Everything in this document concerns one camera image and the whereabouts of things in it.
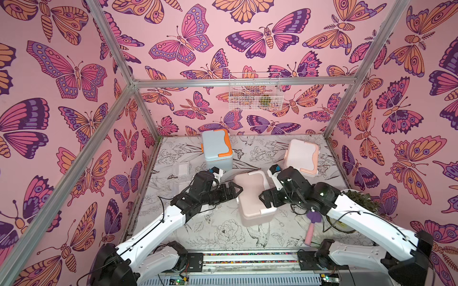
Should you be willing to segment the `white and peach first aid box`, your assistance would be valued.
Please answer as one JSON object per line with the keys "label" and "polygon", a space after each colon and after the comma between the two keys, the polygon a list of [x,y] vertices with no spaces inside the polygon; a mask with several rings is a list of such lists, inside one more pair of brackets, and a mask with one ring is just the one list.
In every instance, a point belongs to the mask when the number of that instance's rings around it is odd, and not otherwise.
{"label": "white and peach first aid box", "polygon": [[293,139],[285,152],[283,168],[293,167],[303,175],[318,175],[319,146],[299,139]]}

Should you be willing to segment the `grey and orange first aid box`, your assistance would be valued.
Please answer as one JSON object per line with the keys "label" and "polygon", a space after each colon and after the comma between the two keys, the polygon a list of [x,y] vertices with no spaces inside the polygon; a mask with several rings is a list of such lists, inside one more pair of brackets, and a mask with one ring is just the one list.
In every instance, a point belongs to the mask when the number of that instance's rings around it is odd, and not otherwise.
{"label": "grey and orange first aid box", "polygon": [[230,171],[233,168],[233,149],[229,133],[225,129],[202,133],[202,152],[208,169]]}

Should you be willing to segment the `pink first aid box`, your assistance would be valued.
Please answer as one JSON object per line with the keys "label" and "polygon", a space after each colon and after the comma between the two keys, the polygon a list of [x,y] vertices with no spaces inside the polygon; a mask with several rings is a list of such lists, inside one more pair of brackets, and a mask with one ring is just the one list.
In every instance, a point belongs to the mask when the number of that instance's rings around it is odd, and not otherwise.
{"label": "pink first aid box", "polygon": [[233,182],[243,188],[236,198],[242,225],[251,227],[271,222],[277,213],[277,208],[267,208],[259,199],[259,195],[271,188],[265,173],[257,170],[238,174]]}

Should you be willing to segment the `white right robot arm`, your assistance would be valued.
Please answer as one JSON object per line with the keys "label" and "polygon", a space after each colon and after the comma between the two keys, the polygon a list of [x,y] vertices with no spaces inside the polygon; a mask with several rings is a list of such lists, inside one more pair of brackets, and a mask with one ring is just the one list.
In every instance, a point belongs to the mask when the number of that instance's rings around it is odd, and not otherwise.
{"label": "white right robot arm", "polygon": [[322,268],[356,266],[386,273],[402,286],[426,283],[433,245],[431,234],[397,226],[327,183],[309,183],[292,167],[281,169],[275,164],[268,169],[268,176],[274,187],[259,196],[265,207],[295,205],[342,222],[376,243],[363,247],[325,239],[315,253]]}

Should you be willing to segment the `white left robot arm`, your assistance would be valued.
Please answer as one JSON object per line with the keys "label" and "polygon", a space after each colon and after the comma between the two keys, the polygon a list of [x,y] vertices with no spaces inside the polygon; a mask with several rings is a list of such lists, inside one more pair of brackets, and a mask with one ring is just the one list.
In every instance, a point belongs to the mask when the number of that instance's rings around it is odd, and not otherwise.
{"label": "white left robot arm", "polygon": [[97,253],[88,275],[89,286],[137,286],[157,274],[172,269],[183,255],[166,245],[155,249],[165,238],[201,213],[203,206],[218,206],[237,198],[243,187],[221,182],[223,170],[213,168],[197,173],[168,207],[148,226],[125,242],[104,245]]}

